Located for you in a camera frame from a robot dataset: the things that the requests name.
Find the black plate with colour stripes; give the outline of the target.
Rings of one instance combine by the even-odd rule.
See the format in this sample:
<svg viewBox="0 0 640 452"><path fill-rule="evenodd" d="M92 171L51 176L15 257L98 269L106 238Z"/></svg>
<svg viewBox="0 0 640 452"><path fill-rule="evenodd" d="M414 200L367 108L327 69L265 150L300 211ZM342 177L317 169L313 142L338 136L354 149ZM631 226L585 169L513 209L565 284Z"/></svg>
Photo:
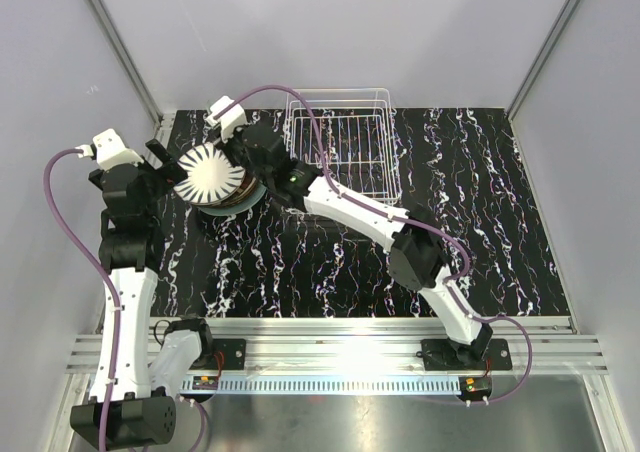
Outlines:
<svg viewBox="0 0 640 452"><path fill-rule="evenodd" d="M240 186L231 195L217 204L201 205L200 209L206 212L209 212L210 210L220 210L229 214L243 212L252 206L252 196L256 192L258 186L259 183L256 179L246 173Z"/></svg>

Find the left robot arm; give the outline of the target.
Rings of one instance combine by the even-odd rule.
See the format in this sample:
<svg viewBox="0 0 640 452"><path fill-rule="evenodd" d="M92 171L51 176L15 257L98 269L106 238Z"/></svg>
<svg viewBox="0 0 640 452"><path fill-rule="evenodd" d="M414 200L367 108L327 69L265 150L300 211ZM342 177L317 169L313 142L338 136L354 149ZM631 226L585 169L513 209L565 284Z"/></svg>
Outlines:
<svg viewBox="0 0 640 452"><path fill-rule="evenodd" d="M200 318L170 325L158 355L148 355L151 305L165 247L157 202L187 174L159 141L146 147L160 167L115 139L97 139L92 147L99 167L89 179L105 204L96 263L106 304L94 382L87 403L73 407L70 425L98 451L170 442L184 376L215 357L209 326Z"/></svg>

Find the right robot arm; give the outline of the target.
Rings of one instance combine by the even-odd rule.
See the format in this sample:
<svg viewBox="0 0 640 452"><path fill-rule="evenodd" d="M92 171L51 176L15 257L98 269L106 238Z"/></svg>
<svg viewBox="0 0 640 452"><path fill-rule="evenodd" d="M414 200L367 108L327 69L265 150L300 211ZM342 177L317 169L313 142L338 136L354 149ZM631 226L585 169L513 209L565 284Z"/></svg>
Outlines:
<svg viewBox="0 0 640 452"><path fill-rule="evenodd" d="M328 218L380 245L393 280L419 293L440 319L457 364L475 369L486 361L493 330L457 286L443 245L465 250L430 224L425 208L385 205L338 184L329 173L291 157L283 139L260 124L223 131L217 147L282 207Z"/></svg>

